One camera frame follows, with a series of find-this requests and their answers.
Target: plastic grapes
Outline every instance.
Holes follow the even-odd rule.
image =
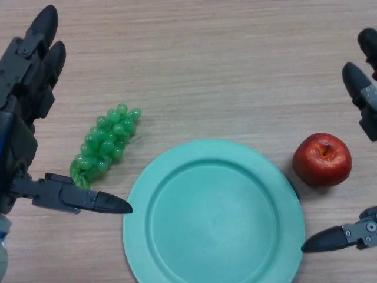
[[[81,145],[81,153],[70,166],[75,184],[90,189],[91,181],[105,173],[113,160],[121,159],[128,139],[135,135],[135,121],[141,116],[140,109],[128,112],[125,104],[110,109],[107,115],[98,116],[96,126],[91,128]]]

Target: fake apple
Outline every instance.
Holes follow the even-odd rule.
[[[348,178],[351,154],[344,142],[331,134],[309,136],[293,155],[293,169],[309,186],[335,186]]]

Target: table surface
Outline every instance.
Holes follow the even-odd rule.
[[[97,115],[118,103],[143,109],[140,137],[95,184],[126,198],[159,154],[193,139],[256,149],[298,188],[307,235],[354,222],[377,205],[377,145],[358,125],[340,71],[368,74],[356,37],[377,25],[375,0],[1,0],[0,50],[53,2],[67,60],[49,116],[37,121],[29,172],[63,175]],[[332,133],[353,157],[350,178],[328,193],[291,169],[297,145]],[[124,256],[122,217],[69,215],[20,199],[8,215],[4,282],[135,282]],[[305,255],[295,282],[375,282],[377,249]]]

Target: robotic arm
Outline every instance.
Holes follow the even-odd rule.
[[[377,31],[367,28],[360,32],[358,42],[366,62],[374,69],[377,80]],[[360,126],[372,142],[377,140],[377,88],[355,64],[349,62],[342,70],[343,82],[352,102],[361,112]],[[377,246],[377,206],[367,208],[355,224],[344,224],[321,231],[302,246],[303,252],[326,252],[356,245],[358,249]]]
[[[125,200],[105,192],[84,190],[70,177],[46,173],[32,181],[27,173],[37,150],[34,120],[46,118],[54,103],[54,89],[65,62],[63,42],[50,45],[58,28],[54,6],[43,9],[25,38],[14,38],[0,59],[0,281],[8,257],[4,239],[18,198],[64,212],[86,209],[100,213],[132,213]]]

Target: plate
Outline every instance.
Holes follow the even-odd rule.
[[[223,140],[175,147],[151,162],[123,219],[139,283],[288,283],[305,226],[283,173],[254,150]]]

